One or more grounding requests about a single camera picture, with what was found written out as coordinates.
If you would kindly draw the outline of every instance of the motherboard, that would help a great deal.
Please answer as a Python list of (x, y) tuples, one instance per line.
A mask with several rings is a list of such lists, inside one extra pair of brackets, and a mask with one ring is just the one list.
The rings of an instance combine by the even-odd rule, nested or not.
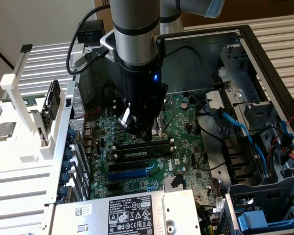
[(196, 131), (195, 105), (183, 95), (168, 97), (155, 120), (151, 143), (125, 133), (113, 109), (88, 116), (85, 146), (92, 168), (90, 199), (164, 189), (174, 190), (173, 179), (181, 175), (195, 200), (203, 205), (215, 201), (202, 136)]

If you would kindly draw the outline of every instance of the power supply label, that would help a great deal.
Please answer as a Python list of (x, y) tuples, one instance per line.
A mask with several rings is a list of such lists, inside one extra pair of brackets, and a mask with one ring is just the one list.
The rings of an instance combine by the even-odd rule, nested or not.
[(108, 235), (153, 235), (151, 196), (109, 202)]

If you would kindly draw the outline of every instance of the cardboard box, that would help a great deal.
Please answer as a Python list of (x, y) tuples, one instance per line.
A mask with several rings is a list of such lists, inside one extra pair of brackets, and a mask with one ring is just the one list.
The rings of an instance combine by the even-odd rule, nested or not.
[[(109, 3), (109, 0), (94, 0), (95, 6)], [(201, 24), (216, 24), (231, 21), (244, 21), (294, 14), (294, 0), (225, 0), (223, 10), (216, 19), (204, 18), (182, 12), (185, 27)], [(97, 13), (98, 19), (103, 19), (105, 32), (113, 29), (110, 10)]]

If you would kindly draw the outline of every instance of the green circuit board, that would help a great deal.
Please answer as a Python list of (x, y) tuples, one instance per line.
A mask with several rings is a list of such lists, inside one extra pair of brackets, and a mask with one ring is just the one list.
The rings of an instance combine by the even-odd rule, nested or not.
[[(102, 111), (101, 115), (94, 119), (91, 126), (98, 129), (94, 137), (100, 142), (104, 140), (104, 147), (100, 146), (99, 154), (96, 146), (92, 144), (89, 159), (92, 168), (92, 182), (90, 199), (105, 198), (107, 196), (135, 193), (142, 191), (154, 191), (163, 189), (163, 181), (168, 177), (182, 174), (186, 181), (187, 189), (192, 189), (196, 200), (201, 204), (213, 204), (213, 193), (208, 193), (207, 187), (212, 185), (209, 172), (197, 168), (198, 158), (203, 155), (205, 149), (201, 135), (195, 134), (195, 105), (188, 104), (186, 110), (182, 110), (181, 102), (188, 104), (188, 97), (175, 95), (169, 99), (165, 111), (162, 112), (162, 128), (171, 120), (162, 136), (153, 137), (152, 141), (174, 139), (176, 149), (172, 156), (145, 160), (149, 170), (148, 177), (109, 182), (109, 165), (114, 165), (115, 159), (112, 153), (113, 142), (127, 146), (139, 144), (143, 141), (124, 133), (117, 124), (117, 118), (109, 110)], [(109, 191), (107, 185), (118, 183), (120, 188)]]

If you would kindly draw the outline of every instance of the robotic arm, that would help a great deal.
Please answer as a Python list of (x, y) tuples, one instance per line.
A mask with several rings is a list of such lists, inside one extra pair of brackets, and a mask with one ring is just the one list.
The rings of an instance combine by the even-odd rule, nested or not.
[(224, 0), (110, 0), (122, 84), (127, 101), (119, 124), (128, 133), (152, 140), (168, 86), (162, 83), (164, 42), (160, 22), (177, 20), (181, 10), (217, 17)]

